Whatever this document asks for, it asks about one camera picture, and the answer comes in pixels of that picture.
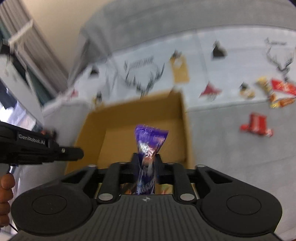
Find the person left hand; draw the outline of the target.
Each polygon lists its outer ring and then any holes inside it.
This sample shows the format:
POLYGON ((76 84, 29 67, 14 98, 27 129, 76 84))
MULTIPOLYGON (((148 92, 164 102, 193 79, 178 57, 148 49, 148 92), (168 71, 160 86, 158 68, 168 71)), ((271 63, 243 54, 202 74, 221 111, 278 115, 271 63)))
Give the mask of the person left hand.
POLYGON ((0 218, 1 218, 1 228, 8 226, 10 223, 9 213, 11 206, 9 201, 14 197, 13 187, 15 186, 15 178, 12 174, 7 173, 1 177, 1 189, 0 189, 0 218))

